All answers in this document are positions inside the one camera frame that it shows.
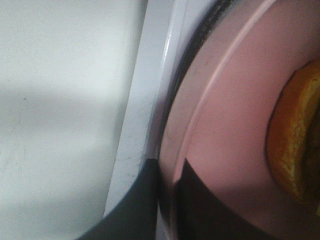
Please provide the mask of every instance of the pink plate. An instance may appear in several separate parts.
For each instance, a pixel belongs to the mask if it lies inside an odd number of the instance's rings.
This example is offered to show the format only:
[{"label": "pink plate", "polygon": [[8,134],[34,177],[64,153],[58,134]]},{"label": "pink plate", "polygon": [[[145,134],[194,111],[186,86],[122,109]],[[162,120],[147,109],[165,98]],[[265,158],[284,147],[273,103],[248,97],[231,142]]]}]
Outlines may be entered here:
[{"label": "pink plate", "polygon": [[[320,57],[319,0],[242,0],[206,40],[173,103],[160,152],[167,197],[187,158],[230,209],[279,239],[319,239],[320,217],[274,183],[266,130],[293,72]],[[176,237],[173,204],[162,209]]]}]

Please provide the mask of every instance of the white wall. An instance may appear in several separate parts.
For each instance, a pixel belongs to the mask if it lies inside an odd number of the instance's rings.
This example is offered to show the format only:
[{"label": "white wall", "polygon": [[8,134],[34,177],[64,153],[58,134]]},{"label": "white wall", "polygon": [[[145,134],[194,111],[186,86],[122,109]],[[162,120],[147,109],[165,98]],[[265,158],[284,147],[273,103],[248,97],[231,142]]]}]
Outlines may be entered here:
[{"label": "white wall", "polygon": [[0,238],[103,216],[146,0],[2,0]]}]

